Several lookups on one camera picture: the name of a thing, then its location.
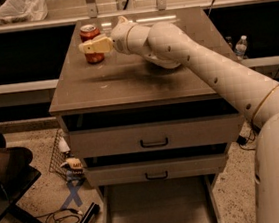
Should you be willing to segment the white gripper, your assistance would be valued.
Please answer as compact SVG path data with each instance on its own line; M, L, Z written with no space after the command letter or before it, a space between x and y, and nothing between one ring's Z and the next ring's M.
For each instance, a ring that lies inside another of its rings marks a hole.
M100 34L79 44L79 51L84 54L109 53L113 49L123 54L145 54L151 49L147 40L150 28L130 22L119 16L116 26L111 30L111 38Z

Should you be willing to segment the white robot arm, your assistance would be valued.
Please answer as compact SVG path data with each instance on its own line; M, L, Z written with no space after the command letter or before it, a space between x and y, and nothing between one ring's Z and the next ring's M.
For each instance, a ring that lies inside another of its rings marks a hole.
M196 43L173 23L142 26L120 16L109 36L80 44L92 54L138 54L165 68L185 65L260 129L255 154L256 223L279 223L279 83Z

